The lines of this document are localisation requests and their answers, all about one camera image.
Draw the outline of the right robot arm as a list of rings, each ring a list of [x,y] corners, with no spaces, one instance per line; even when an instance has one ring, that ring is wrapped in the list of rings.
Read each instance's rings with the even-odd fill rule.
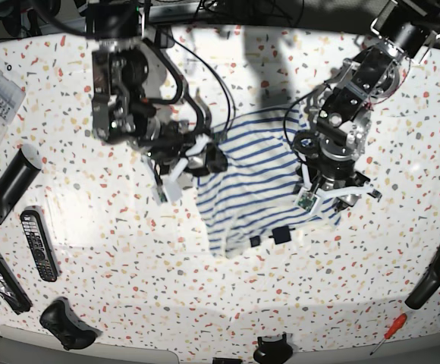
[[[150,1],[97,1],[88,7],[86,32],[99,44],[93,61],[93,135],[109,145],[127,143],[141,155],[154,182],[157,203],[182,197],[182,174],[203,177],[225,172],[223,136],[212,129],[212,115],[164,52],[173,36],[149,35]],[[172,77],[174,95],[148,96],[151,53]]]

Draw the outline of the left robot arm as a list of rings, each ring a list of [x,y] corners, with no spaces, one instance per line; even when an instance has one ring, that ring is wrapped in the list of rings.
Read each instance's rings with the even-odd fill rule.
[[[295,204],[309,215],[330,199],[338,212],[363,194],[380,199],[355,169],[365,152],[371,110],[402,84],[402,61],[423,60],[440,38],[440,1],[388,1],[370,30],[377,41],[344,59],[336,75],[305,96],[309,124],[295,133],[291,149],[302,163]]]

